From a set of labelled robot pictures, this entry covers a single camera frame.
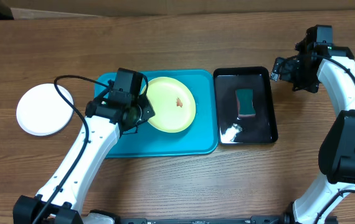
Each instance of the yellow plate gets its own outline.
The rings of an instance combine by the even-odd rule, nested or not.
[[[151,80],[147,97],[155,112],[148,122],[160,131],[183,131],[196,116],[196,102],[190,90],[174,78],[158,77]]]

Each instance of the black tray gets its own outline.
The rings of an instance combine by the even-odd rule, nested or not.
[[[277,125],[265,67],[218,68],[214,71],[218,134],[222,144],[277,141]],[[255,115],[240,116],[236,90],[250,89]]]

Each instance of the blue tray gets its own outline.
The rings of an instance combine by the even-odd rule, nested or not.
[[[215,150],[219,139],[212,75],[205,70],[162,70],[142,73],[149,81],[156,77],[171,77],[185,84],[196,101],[196,117],[190,127],[180,133],[164,133],[149,123],[142,124],[137,134],[122,135],[106,158],[199,155]],[[116,73],[106,73],[97,81],[107,84],[108,80],[115,79],[115,75]],[[96,85],[95,96],[102,90],[104,87]]]

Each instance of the brown tabletop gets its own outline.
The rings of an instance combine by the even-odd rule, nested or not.
[[[20,195],[34,196],[75,141],[74,115],[54,136],[25,133],[16,106],[33,86],[59,75],[98,78],[132,70],[264,66],[296,54],[307,28],[334,27],[334,43],[355,55],[355,11],[116,17],[0,21],[0,223],[12,222]],[[84,109],[93,85],[63,80]],[[292,92],[272,82],[279,139],[261,146],[219,146],[207,156],[107,159],[83,213],[97,208],[123,217],[237,218],[281,214],[315,179],[318,150],[335,117],[323,86]],[[334,211],[355,223],[355,195]]]

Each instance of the green sponge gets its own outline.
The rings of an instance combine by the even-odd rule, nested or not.
[[[255,110],[253,109],[252,98],[253,90],[251,89],[239,89],[235,91],[237,97],[237,109],[239,111],[239,118],[255,116]]]

